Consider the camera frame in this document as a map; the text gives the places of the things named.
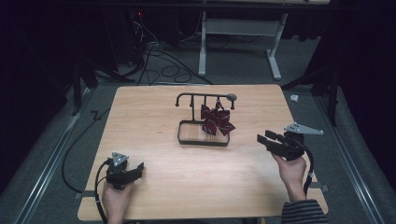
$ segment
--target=red bow tie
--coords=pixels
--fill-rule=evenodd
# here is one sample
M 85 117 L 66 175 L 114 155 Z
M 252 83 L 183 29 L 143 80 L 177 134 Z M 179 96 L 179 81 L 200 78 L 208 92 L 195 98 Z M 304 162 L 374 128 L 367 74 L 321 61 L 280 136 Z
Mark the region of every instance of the red bow tie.
M 216 108 L 214 109 L 210 109 L 206 105 L 202 105 L 201 119 L 204 119 L 202 130 L 212 135 L 216 135 L 217 128 L 219 128 L 223 135 L 226 135 L 235 129 L 235 127 L 230 123 L 230 111 L 224 109 L 220 101 L 216 103 Z

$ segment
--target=desk leg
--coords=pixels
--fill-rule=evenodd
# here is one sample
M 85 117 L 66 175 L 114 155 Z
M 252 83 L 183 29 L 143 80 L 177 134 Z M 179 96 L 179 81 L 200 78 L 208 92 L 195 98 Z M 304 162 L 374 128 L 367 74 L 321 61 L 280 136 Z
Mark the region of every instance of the desk leg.
M 201 33 L 201 51 L 199 53 L 199 71 L 198 75 L 204 77 L 206 74 L 206 12 L 202 12 L 202 33 Z
M 75 116 L 81 109 L 81 81 L 79 79 L 78 73 L 78 61 L 73 66 L 73 91 L 74 91 L 74 111 L 73 116 Z
M 276 53 L 277 46 L 279 45 L 279 41 L 280 41 L 280 37 L 282 36 L 283 29 L 285 28 L 287 17 L 288 17 L 287 13 L 282 14 L 282 18 L 280 19 L 279 25 L 277 26 L 275 40 L 274 40 L 274 46 L 272 49 L 267 50 L 268 62 L 270 63 L 273 77 L 275 80 L 281 79 L 279 68 L 277 67 L 277 63 L 276 63 L 276 59 L 275 59 L 275 53 Z

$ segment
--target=striped sleeve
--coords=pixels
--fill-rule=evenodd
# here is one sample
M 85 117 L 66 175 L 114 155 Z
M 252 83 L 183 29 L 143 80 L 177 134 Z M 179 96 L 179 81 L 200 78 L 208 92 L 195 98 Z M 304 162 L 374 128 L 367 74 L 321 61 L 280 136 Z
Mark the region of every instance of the striped sleeve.
M 329 223 L 316 200 L 304 200 L 283 205 L 282 224 Z

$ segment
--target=wooden table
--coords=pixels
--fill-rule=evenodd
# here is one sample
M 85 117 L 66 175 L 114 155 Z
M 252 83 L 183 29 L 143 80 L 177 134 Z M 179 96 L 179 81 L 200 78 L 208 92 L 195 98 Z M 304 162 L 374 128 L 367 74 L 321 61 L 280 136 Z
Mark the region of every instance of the wooden table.
M 237 96 L 230 119 L 236 129 L 230 133 L 227 147 L 177 141 L 179 122 L 191 119 L 190 97 L 180 97 L 180 106 L 175 106 L 182 92 Z M 197 115 L 202 102 L 203 98 L 195 98 Z M 207 98 L 209 107 L 215 102 L 216 98 Z M 231 106 L 226 100 L 222 104 Z M 99 166 L 117 151 L 130 157 L 128 170 L 145 163 L 143 177 L 135 181 L 128 219 L 279 216 L 288 194 L 276 162 L 256 138 L 265 130 L 283 133 L 292 123 L 277 85 L 121 87 L 86 190 L 93 190 Z M 198 133 L 191 129 L 190 136 Z M 310 189 L 308 198 L 317 199 L 327 213 L 320 189 Z M 82 198 L 78 217 L 101 219 L 93 197 Z

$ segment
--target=wire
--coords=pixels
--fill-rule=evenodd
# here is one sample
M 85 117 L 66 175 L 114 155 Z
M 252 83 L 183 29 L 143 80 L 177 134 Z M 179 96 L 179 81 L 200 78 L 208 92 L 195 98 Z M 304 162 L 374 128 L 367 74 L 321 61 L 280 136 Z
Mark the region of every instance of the wire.
M 71 149 L 73 148 L 73 146 L 77 143 L 77 141 L 84 135 L 84 133 L 86 133 L 86 132 L 91 128 L 91 126 L 92 126 L 97 120 L 101 119 L 102 116 L 103 116 L 104 114 L 106 114 L 109 110 L 110 110 L 110 108 L 107 109 L 105 112 L 103 112 L 99 117 L 97 117 L 96 119 L 94 119 L 93 122 L 92 122 L 87 128 L 85 128 L 85 130 L 78 136 L 78 138 L 73 142 L 73 144 L 69 147 L 69 149 L 67 149 L 66 153 L 64 154 L 64 159 L 63 159 L 63 161 L 62 161 L 62 179 L 63 179 L 64 183 L 66 184 L 66 186 L 69 187 L 71 190 L 75 191 L 76 193 L 82 193 L 82 190 L 76 189 L 76 188 L 73 187 L 71 184 L 69 184 L 69 182 L 67 181 L 66 176 L 65 176 L 65 174 L 64 174 L 64 166 L 65 166 L 65 164 L 66 164 L 67 156 L 68 156 L 69 152 L 71 151 Z
M 99 65 L 99 64 L 97 64 L 97 63 L 95 63 L 95 62 L 93 62 L 93 61 L 91 61 L 91 60 L 85 59 L 85 62 L 88 63 L 88 64 L 89 64 L 90 66 L 92 66 L 93 68 L 95 68 L 95 69 L 97 69 L 97 70 L 100 70 L 100 71 L 103 71 L 104 73 L 108 74 L 108 75 L 111 76 L 111 77 L 114 77 L 115 79 L 117 79 L 117 80 L 119 80 L 119 81 L 122 81 L 122 82 L 134 82 L 134 79 L 129 79 L 129 78 L 125 77 L 125 75 L 122 76 L 122 75 L 120 75 L 119 73 L 114 72 L 114 71 L 108 71 L 107 69 L 105 69 L 105 68 L 102 67 L 101 65 Z M 140 70 L 141 67 L 143 66 L 141 63 L 138 65 L 138 67 L 136 67 L 136 72 L 137 72 L 138 70 Z
M 208 83 L 208 84 L 210 84 L 210 85 L 213 85 L 213 83 L 212 83 L 210 80 L 208 80 L 208 79 L 206 79 L 206 78 L 204 78 L 204 77 L 200 77 L 200 76 L 196 75 L 193 71 L 190 70 L 190 68 L 189 68 L 188 66 L 186 66 L 184 63 L 182 63 L 180 60 L 178 60 L 178 59 L 175 58 L 174 56 L 172 56 L 172 55 L 170 55 L 170 54 L 168 54 L 168 53 L 166 53 L 166 52 L 160 51 L 160 50 L 153 50 L 153 52 L 159 52 L 159 53 L 161 53 L 161 54 L 164 54 L 164 55 L 166 55 L 166 56 L 172 58 L 172 59 L 175 60 L 176 62 L 180 63 L 181 66 L 182 66 L 185 70 L 187 70 L 191 76 L 193 76 L 193 77 L 198 77 L 198 78 L 200 78 L 201 80 L 205 81 L 206 83 Z M 159 56 L 154 55 L 154 54 L 152 54 L 152 56 L 155 56 L 155 57 L 164 59 L 163 57 L 159 57 Z
M 98 181 L 98 185 L 99 185 L 100 182 L 102 182 L 104 179 L 106 179 L 106 176 L 105 176 L 105 177 L 102 177 L 102 179 L 100 179 L 100 180 Z
M 222 39 L 225 39 L 225 43 L 223 43 L 219 47 L 210 46 L 210 44 L 208 44 L 207 41 L 206 41 L 206 45 L 210 49 L 223 49 L 224 47 L 226 47 L 230 43 L 230 40 L 231 40 L 228 35 L 208 35 L 207 37 L 212 38 L 215 42 L 220 42 L 220 41 L 216 40 L 216 38 L 219 38 L 219 37 L 222 37 Z
M 237 35 L 231 35 L 229 38 L 234 42 L 240 42 L 240 43 L 254 43 L 254 42 L 263 40 L 265 38 L 265 36 L 262 36 L 262 35 L 254 35 L 254 36 L 252 36 L 252 38 L 250 40 L 242 40 L 242 39 L 233 38 L 234 36 L 237 36 Z
M 138 31 L 140 30 L 140 43 L 142 43 L 142 42 L 143 42 L 143 36 L 144 36 L 144 34 L 143 34 L 143 28 L 142 28 L 142 26 L 139 24 L 139 22 L 137 22 L 137 21 L 134 21 L 133 24 L 137 25 L 137 28 L 138 28 L 138 29 L 134 32 L 134 35 L 137 35 Z
M 155 36 L 155 35 L 145 26 L 145 24 L 143 23 L 142 12 L 141 12 L 141 11 L 138 11 L 137 15 L 139 16 L 139 19 L 140 19 L 140 22 L 142 23 L 143 28 L 145 28 L 145 30 L 146 30 L 149 34 L 151 34 L 151 35 L 154 37 L 155 43 L 158 45 L 157 36 Z
M 308 189 L 309 189 L 309 185 L 312 183 L 312 177 L 314 174 L 314 155 L 312 154 L 311 150 L 309 150 L 309 148 L 306 147 L 304 144 L 300 143 L 299 141 L 297 141 L 293 138 L 289 138 L 289 139 L 292 140 L 295 144 L 299 145 L 299 147 L 304 149 L 304 151 L 306 152 L 306 155 L 308 156 L 309 162 L 310 162 L 308 175 L 306 176 L 306 180 L 304 183 L 304 193 L 306 195 L 308 192 Z
M 191 39 L 194 39 L 194 38 L 200 36 L 200 35 L 197 35 L 197 32 L 199 29 L 199 25 L 201 24 L 201 19 L 202 19 L 202 13 L 199 13 L 199 18 L 198 18 L 197 25 L 195 26 L 195 31 L 192 33 L 192 35 L 190 35 L 186 39 L 179 40 L 179 42 L 185 42 L 185 41 L 188 41 L 188 40 L 191 40 Z
M 98 208 L 100 217 L 102 218 L 102 220 L 103 220 L 104 223 L 107 223 L 107 218 L 106 218 L 105 212 L 104 212 L 104 210 L 103 210 L 103 207 L 102 207 L 102 205 L 101 205 L 101 203 L 100 203 L 100 198 L 99 198 L 99 194 L 98 194 L 98 185 L 99 185 L 98 179 L 99 179 L 99 174 L 100 174 L 100 172 L 102 171 L 103 167 L 104 167 L 105 165 L 108 165 L 109 163 L 110 163 L 110 159 L 104 161 L 104 162 L 102 163 L 102 165 L 99 167 L 98 173 L 96 173 L 95 188 L 94 188 L 94 195 L 95 195 L 96 206 L 97 206 L 97 208 Z
M 154 46 L 156 46 L 156 45 L 152 45 L 152 46 L 150 47 L 149 51 L 148 51 L 148 55 L 147 55 L 147 57 L 146 57 L 145 66 L 144 66 L 144 68 L 143 68 L 143 70 L 142 70 L 142 73 L 140 74 L 139 79 L 138 79 L 137 82 L 136 82 L 136 86 L 140 85 L 140 82 L 141 82 L 141 80 L 142 80 L 142 76 L 143 76 L 143 74 L 146 72 L 146 69 L 147 69 L 148 64 L 149 64 L 149 55 L 150 55 L 152 49 L 154 48 Z
M 175 68 L 177 69 L 177 71 L 176 71 L 173 75 L 170 75 L 170 76 L 169 76 L 169 75 L 165 75 L 165 74 L 164 74 L 165 69 L 173 68 L 173 67 L 175 67 Z M 180 70 L 184 70 L 184 71 L 186 71 L 186 73 L 185 73 L 185 74 L 180 74 Z M 165 77 L 173 77 L 173 78 L 174 78 L 174 81 L 175 81 L 176 83 L 186 83 L 186 82 L 190 81 L 191 78 L 192 78 L 191 74 L 189 73 L 189 71 L 188 71 L 187 69 L 185 69 L 185 68 L 183 68 L 183 67 L 176 66 L 176 65 L 174 65 L 174 66 L 167 66 L 167 67 L 163 68 L 162 74 L 163 74 L 163 76 L 165 76 Z
M 152 81 L 150 81 L 150 79 L 149 79 L 149 72 L 151 72 L 151 73 L 154 73 L 155 75 L 156 75 L 156 77 L 152 80 Z M 147 70 L 146 71 L 146 74 L 147 74 L 147 76 L 148 76 L 148 84 L 151 86 L 156 80 L 158 80 L 158 78 L 160 78 L 160 74 L 157 72 L 157 71 L 155 71 L 155 70 Z

